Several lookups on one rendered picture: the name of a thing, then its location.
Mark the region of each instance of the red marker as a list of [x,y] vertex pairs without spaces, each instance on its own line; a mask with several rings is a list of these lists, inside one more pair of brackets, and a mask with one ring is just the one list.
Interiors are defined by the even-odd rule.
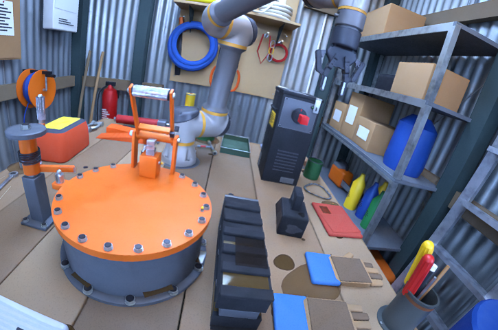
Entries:
[[422,256],[421,261],[417,265],[416,270],[411,275],[410,279],[406,283],[403,289],[403,295],[407,294],[410,291],[412,294],[416,294],[417,289],[421,286],[425,277],[427,277],[428,272],[430,272],[430,268],[432,268],[434,262],[434,257],[431,254],[425,254]]

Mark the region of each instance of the toolbox with yellow lid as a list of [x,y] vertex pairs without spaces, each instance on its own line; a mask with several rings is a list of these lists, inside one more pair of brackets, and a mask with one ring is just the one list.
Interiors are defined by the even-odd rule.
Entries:
[[36,139],[44,162],[65,163],[89,145],[87,123],[61,117],[45,125],[47,133]]

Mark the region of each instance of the white coiled rope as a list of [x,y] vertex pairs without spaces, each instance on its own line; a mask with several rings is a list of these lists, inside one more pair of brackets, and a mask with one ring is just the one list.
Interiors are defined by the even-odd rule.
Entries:
[[264,5],[263,7],[254,10],[258,14],[276,17],[277,19],[291,20],[293,16],[293,8],[285,4],[285,1],[273,1]]

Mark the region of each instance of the wooden table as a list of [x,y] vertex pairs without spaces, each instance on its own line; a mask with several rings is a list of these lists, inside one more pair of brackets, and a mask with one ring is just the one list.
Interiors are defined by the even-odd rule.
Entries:
[[[104,125],[111,123],[105,120]],[[75,164],[78,172],[89,171],[94,166],[106,166],[116,162],[129,164],[131,145],[126,142],[97,140],[102,130],[90,133],[90,145],[68,164]],[[61,239],[54,228],[47,232],[20,224],[28,214],[21,176],[14,178],[0,196],[0,294],[50,318],[73,325],[76,330],[118,329],[163,329],[163,330],[208,330],[212,308],[212,279],[216,251],[218,220],[223,198],[228,193],[258,199],[262,209],[266,245],[269,253],[271,282],[274,292],[282,292],[281,282],[288,274],[278,269],[274,258],[279,254],[289,255],[295,266],[306,263],[306,251],[343,256],[348,252],[354,257],[376,265],[364,242],[360,239],[338,239],[327,235],[312,202],[321,199],[305,194],[310,224],[303,239],[278,235],[275,232],[275,203],[281,197],[290,197],[292,186],[262,181],[258,170],[260,146],[251,145],[251,157],[236,157],[224,153],[212,156],[205,148],[198,148],[201,163],[196,168],[184,170],[188,177],[196,180],[208,192],[212,200],[212,220],[204,235],[207,239],[207,258],[204,271],[197,281],[177,297],[149,307],[124,308],[105,305],[88,299],[75,289],[60,268]],[[0,173],[0,183],[7,170]],[[49,198],[56,193],[51,183],[52,173],[46,174]],[[301,176],[298,186],[308,181]],[[318,184],[327,186],[319,179]],[[384,286],[370,288],[342,287],[341,297],[349,304],[361,305],[370,316],[373,329],[381,330],[376,313],[387,305],[395,293],[383,279]],[[273,328],[271,310],[262,315],[259,329]]]

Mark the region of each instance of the green tray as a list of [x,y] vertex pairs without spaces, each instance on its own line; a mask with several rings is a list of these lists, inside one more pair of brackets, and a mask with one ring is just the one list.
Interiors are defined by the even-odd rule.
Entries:
[[240,157],[251,157],[251,145],[249,138],[244,136],[237,136],[225,134],[221,142],[221,153],[228,153]]

